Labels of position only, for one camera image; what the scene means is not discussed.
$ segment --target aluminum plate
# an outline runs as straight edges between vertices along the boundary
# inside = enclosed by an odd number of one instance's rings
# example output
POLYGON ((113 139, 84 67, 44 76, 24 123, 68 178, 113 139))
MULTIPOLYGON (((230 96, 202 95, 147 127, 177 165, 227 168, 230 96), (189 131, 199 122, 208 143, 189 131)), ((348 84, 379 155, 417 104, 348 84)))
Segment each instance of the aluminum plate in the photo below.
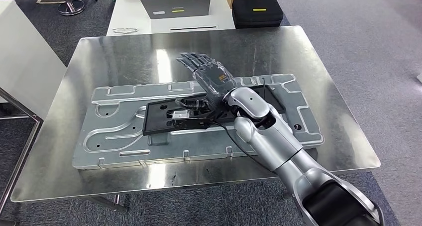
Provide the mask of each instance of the aluminum plate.
MULTIPOLYGON (((265 84, 286 108, 282 117, 305 149, 323 143, 323 136, 292 74, 235 78, 238 86, 265 84)), ((219 126, 206 130, 181 130, 142 135, 147 103, 204 93, 196 81, 182 83, 100 87, 88 106, 72 165, 81 170, 101 169, 245 156, 219 126)), ((237 137, 232 123, 226 124, 248 153, 249 145, 237 137)))

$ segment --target white table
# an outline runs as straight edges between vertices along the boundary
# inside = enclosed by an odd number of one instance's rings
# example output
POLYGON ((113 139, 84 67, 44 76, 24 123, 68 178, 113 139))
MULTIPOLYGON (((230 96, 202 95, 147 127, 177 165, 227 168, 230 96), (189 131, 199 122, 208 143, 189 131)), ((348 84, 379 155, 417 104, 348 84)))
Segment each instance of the white table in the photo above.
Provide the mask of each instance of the white table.
POLYGON ((235 29, 227 0, 211 0, 210 14, 207 16, 153 20, 149 18, 140 0, 116 0, 107 36, 222 29, 235 29))
POLYGON ((45 119, 65 65, 14 0, 0 0, 0 39, 0 89, 45 119))

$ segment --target robot finger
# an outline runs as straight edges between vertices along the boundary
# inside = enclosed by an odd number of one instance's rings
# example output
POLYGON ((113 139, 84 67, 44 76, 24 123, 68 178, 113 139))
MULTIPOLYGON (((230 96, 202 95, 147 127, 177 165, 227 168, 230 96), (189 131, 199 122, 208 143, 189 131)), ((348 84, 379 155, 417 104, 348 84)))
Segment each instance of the robot finger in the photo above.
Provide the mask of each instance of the robot finger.
POLYGON ((176 58, 176 60, 180 63, 182 63, 185 67, 187 67, 191 72, 196 71, 198 68, 190 61, 188 58, 181 57, 176 58))
POLYGON ((207 62, 212 62, 214 59, 209 57, 207 54, 200 54, 203 59, 206 59, 207 62))
POLYGON ((191 53, 181 53, 182 57, 189 59, 197 68, 201 66, 203 63, 196 58, 195 54, 192 55, 191 53))
POLYGON ((201 65, 204 65, 210 62, 209 61, 210 57, 208 57, 206 54, 191 53, 191 55, 194 56, 198 61, 200 61, 201 65))

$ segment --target robotic arm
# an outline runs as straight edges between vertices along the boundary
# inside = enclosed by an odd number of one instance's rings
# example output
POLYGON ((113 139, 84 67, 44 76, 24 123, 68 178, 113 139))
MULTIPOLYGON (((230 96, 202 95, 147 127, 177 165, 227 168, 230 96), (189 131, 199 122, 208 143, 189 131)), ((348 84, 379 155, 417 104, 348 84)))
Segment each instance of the robotic arm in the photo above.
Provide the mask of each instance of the robotic arm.
POLYGON ((178 61, 205 89, 210 108, 224 107, 237 116, 236 133, 287 186, 307 225, 384 225, 375 203, 309 156, 275 108, 250 88, 238 88, 220 62, 195 53, 183 53, 178 61))

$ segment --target metal tabletop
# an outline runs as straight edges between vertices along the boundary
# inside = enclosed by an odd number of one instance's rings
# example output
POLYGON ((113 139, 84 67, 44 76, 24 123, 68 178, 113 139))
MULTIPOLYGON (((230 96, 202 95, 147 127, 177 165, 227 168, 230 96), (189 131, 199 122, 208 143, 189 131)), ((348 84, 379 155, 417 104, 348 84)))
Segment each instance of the metal tabletop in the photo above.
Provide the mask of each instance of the metal tabletop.
POLYGON ((192 80, 175 58, 202 52, 234 76, 292 73, 324 135, 310 154, 334 172, 380 161, 299 26, 83 38, 11 195, 13 202, 92 197, 273 178, 247 157, 101 170, 72 167, 94 88, 192 80))

